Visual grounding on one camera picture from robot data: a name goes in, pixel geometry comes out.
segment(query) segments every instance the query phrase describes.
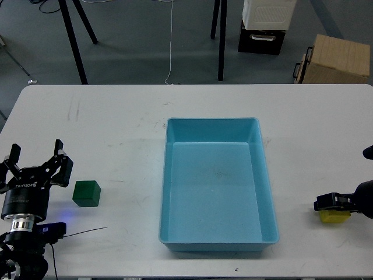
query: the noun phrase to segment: white table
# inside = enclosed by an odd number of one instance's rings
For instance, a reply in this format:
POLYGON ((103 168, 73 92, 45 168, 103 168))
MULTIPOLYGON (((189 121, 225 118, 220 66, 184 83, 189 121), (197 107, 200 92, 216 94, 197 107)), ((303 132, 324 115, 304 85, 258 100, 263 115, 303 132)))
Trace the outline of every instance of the white table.
MULTIPOLYGON (((317 195, 352 193, 373 179, 368 85, 29 86, 0 134, 0 156, 21 146, 40 165, 55 139, 74 161, 53 187, 46 222, 66 222, 55 245, 60 277, 371 277, 373 220, 323 225, 317 195), (158 240, 166 121, 256 117, 261 124, 280 241, 261 253, 173 253, 158 240), (72 201, 76 180, 97 180, 97 208, 72 201)), ((0 221, 0 232, 10 224, 0 221)), ((53 276, 50 246, 45 257, 53 276)))

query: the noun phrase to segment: green cube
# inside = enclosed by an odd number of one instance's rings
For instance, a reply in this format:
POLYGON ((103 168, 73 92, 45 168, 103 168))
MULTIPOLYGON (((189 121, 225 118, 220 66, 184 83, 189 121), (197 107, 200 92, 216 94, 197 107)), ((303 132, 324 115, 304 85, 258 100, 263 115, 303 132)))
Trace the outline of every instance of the green cube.
POLYGON ((101 188, 96 181, 76 181, 72 200, 80 207, 97 207, 101 188))

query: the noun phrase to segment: black storage box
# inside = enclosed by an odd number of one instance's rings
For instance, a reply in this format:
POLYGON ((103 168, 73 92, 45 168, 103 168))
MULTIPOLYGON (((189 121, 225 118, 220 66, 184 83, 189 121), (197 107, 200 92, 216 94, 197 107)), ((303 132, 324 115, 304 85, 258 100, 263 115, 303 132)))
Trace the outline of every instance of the black storage box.
POLYGON ((238 51, 279 55, 285 33, 285 30, 246 30, 242 24, 238 51))

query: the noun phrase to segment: box handle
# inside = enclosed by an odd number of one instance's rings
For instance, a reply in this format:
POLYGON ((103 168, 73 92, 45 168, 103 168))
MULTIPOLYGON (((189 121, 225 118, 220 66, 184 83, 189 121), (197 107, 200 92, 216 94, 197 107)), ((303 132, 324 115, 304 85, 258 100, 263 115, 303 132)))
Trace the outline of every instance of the box handle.
POLYGON ((305 62, 310 62, 311 61, 311 54, 308 54, 309 50, 313 50, 313 47, 308 47, 307 52, 305 53, 305 62))
POLYGON ((250 35, 250 39, 259 41, 274 41, 276 36, 266 36, 266 35, 250 35))
POLYGON ((298 78, 299 67, 298 67, 298 70, 297 70, 297 65, 300 67, 300 66, 301 66, 300 62, 295 63, 295 67, 294 67, 294 71, 293 71, 293 78, 294 78, 294 79, 297 79, 297 78, 298 78))

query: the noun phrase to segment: white cable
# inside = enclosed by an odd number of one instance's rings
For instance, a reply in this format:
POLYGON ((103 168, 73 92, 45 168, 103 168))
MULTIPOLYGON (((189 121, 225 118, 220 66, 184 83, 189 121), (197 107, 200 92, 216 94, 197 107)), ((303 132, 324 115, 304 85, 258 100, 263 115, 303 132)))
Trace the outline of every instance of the white cable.
POLYGON ((171 75, 171 50, 172 50, 172 42, 173 42, 173 10, 174 10, 174 0, 158 0, 160 2, 171 2, 171 33, 170 33, 170 71, 168 72, 167 78, 164 80, 164 83, 166 85, 169 85, 167 83, 167 80, 169 79, 171 75))

